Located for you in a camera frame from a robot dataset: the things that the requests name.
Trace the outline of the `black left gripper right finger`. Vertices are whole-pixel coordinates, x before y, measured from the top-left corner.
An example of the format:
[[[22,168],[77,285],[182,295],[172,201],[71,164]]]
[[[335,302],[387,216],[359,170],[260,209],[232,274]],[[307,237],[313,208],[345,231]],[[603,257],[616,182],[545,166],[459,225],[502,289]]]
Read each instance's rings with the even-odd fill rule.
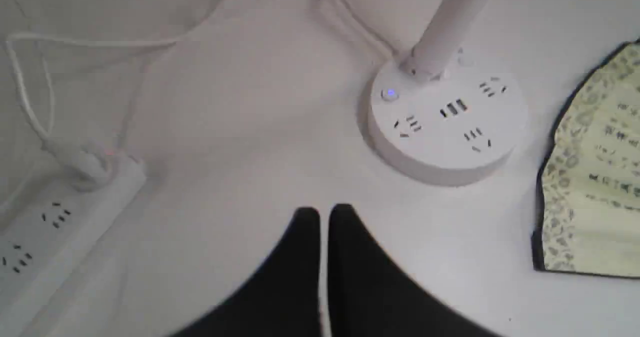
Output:
[[[404,273],[350,204],[329,215],[327,307],[334,337],[493,336]]]

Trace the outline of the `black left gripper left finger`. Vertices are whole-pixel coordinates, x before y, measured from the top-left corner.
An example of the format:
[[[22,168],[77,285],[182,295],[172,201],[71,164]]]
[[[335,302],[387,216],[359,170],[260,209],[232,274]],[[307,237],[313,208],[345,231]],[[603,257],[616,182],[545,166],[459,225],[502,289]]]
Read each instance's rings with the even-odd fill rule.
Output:
[[[238,289],[176,337],[320,337],[321,217],[295,210],[281,239]]]

